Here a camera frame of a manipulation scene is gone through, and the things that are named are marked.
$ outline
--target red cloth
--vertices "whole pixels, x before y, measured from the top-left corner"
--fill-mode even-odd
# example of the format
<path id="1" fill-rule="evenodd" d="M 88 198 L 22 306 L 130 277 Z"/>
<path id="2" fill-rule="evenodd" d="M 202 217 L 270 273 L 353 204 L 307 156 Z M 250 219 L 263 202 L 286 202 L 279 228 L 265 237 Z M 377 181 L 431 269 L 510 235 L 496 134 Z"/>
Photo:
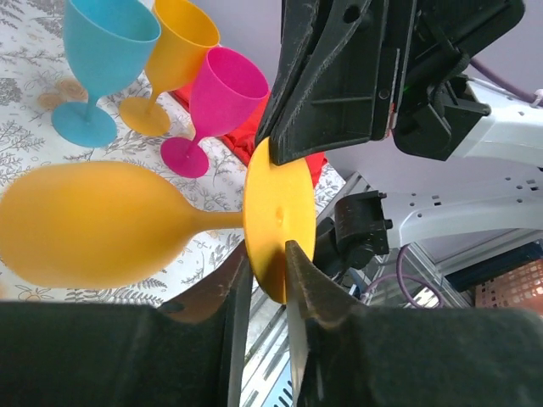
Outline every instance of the red cloth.
<path id="1" fill-rule="evenodd" d="M 172 96 L 185 108 L 188 109 L 188 101 L 190 100 L 190 92 L 192 85 L 187 85 L 178 89 L 172 93 Z M 223 137 L 220 137 L 221 141 L 232 150 L 234 154 L 245 164 L 249 164 L 251 155 L 255 150 L 255 135 L 258 131 L 260 120 L 264 115 L 264 108 L 268 103 L 269 95 L 260 102 L 253 114 L 236 130 L 231 131 Z M 305 157 L 307 165 L 311 173 L 311 179 L 313 180 L 313 187 L 319 182 L 321 176 L 322 167 L 327 163 L 324 153 L 312 154 Z"/>

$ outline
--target wall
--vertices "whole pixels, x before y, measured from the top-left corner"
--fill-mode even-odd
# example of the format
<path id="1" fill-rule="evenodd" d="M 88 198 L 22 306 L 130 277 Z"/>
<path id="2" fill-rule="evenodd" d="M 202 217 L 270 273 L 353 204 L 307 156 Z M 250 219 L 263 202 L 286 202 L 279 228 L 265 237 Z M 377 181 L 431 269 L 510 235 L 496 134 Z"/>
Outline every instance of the wall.
<path id="1" fill-rule="evenodd" d="M 281 52 L 281 0 L 193 0 L 217 24 L 221 43 L 255 62 L 270 84 Z"/>

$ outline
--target tablecloth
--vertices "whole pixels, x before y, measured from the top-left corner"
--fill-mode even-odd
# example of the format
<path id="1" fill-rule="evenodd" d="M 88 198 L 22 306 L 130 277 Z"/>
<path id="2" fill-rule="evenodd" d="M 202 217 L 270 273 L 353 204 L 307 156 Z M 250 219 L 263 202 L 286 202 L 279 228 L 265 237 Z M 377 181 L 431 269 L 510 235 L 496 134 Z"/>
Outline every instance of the tablecloth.
<path id="1" fill-rule="evenodd" d="M 138 164 L 160 174 L 199 209 L 240 210 L 246 168 L 218 140 L 200 143 L 210 157 L 207 174 L 196 180 L 185 179 L 162 163 L 159 147 L 164 137 L 143 137 L 122 122 L 120 101 L 127 96 L 150 94 L 144 74 L 124 92 L 98 103 L 117 123 L 118 137 L 109 146 L 81 148 L 56 133 L 51 125 L 54 107 L 87 97 L 64 58 L 63 10 L 63 0 L 0 0 L 0 193 L 17 177 L 39 166 L 113 160 Z M 161 96 L 159 103 L 171 117 L 167 137 L 189 132 L 186 111 L 168 95 Z M 317 211 L 343 185 L 343 179 L 327 165 L 316 187 Z M 200 233 L 161 272 L 129 287 L 110 290 L 37 287 L 0 265 L 0 298 L 158 306 L 211 273 L 242 240 L 242 230 Z"/>

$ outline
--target wine glass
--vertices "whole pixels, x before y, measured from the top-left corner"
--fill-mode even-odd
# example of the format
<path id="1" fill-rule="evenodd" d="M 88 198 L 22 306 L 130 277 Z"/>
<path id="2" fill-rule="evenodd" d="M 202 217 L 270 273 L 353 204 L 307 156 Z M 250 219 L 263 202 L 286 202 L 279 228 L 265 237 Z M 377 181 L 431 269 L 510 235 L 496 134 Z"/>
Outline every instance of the wine glass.
<path id="1" fill-rule="evenodd" d="M 119 112 L 131 129 L 157 137 L 170 130 L 168 114 L 156 103 L 158 96 L 193 81 L 220 35 L 210 17 L 187 0 L 156 0 L 153 11 L 162 25 L 162 36 L 145 66 L 153 93 L 150 99 L 127 98 Z"/>
<path id="2" fill-rule="evenodd" d="M 91 148 L 113 142 L 117 125 L 96 103 L 142 73 L 159 37 L 158 20 L 138 1 L 66 0 L 66 59 L 89 96 L 87 103 L 63 103 L 53 111 L 60 136 Z"/>
<path id="3" fill-rule="evenodd" d="M 269 138 L 249 163 L 243 213 L 195 209 L 174 185 L 135 164 L 49 165 L 3 194 L 0 257 L 32 284 L 107 289 L 164 269 L 196 233 L 243 227 L 256 278 L 284 303 L 285 243 L 297 241 L 312 259 L 314 207 L 305 159 L 273 165 Z"/>
<path id="4" fill-rule="evenodd" d="M 212 48 L 193 83 L 190 97 L 194 139 L 172 137 L 163 142 L 160 154 L 165 164 L 187 178 L 204 175 L 210 162 L 198 145 L 200 140 L 235 130 L 268 92 L 264 74 L 249 59 L 230 48 Z"/>

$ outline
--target cable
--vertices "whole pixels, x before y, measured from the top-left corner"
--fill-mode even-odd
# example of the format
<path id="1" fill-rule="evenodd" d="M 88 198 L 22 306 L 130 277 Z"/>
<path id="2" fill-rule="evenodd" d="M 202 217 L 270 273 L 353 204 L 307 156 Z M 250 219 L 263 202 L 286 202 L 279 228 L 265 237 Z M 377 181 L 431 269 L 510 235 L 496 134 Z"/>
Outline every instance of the cable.
<path id="1" fill-rule="evenodd" d="M 534 100 L 537 100 L 536 93 L 526 92 L 525 90 L 513 85 L 510 81 L 497 75 L 493 70 L 489 69 L 485 64 L 482 64 L 478 59 L 472 58 L 471 65 L 478 70 L 481 74 L 486 76 L 490 81 L 493 81 L 497 86 L 504 88 L 506 91 L 515 95 L 523 102 L 530 103 L 531 105 L 543 107 L 543 100 L 539 100 L 534 104 Z"/>
<path id="2" fill-rule="evenodd" d="M 396 260 L 396 274 L 382 276 L 382 277 L 379 277 L 377 280 L 373 281 L 369 286 L 367 286 L 367 289 L 364 292 L 362 297 L 364 298 L 368 294 L 370 294 L 372 290 L 374 290 L 377 287 L 377 285 L 380 284 L 381 282 L 388 280 L 390 278 L 396 278 L 398 280 L 398 285 L 400 286 L 401 293 L 404 294 L 404 297 L 406 298 L 407 302 L 415 308 L 425 308 L 419 305 L 417 301 L 415 301 L 415 299 L 409 294 L 409 291 L 407 290 L 406 284 L 404 282 L 404 279 L 407 279 L 407 280 L 412 280 L 414 282 L 417 282 L 421 286 L 430 290 L 435 295 L 435 297 L 438 299 L 438 304 L 436 305 L 435 308 L 443 307 L 445 305 L 445 299 L 443 298 L 443 294 L 441 294 L 436 287 L 434 287 L 429 282 L 424 281 L 422 278 L 415 277 L 415 276 L 404 276 L 403 261 L 404 261 L 404 258 L 406 257 L 406 252 L 408 248 L 409 248 L 409 245 L 407 244 L 406 246 L 400 249 L 400 253 L 398 254 L 398 259 Z"/>

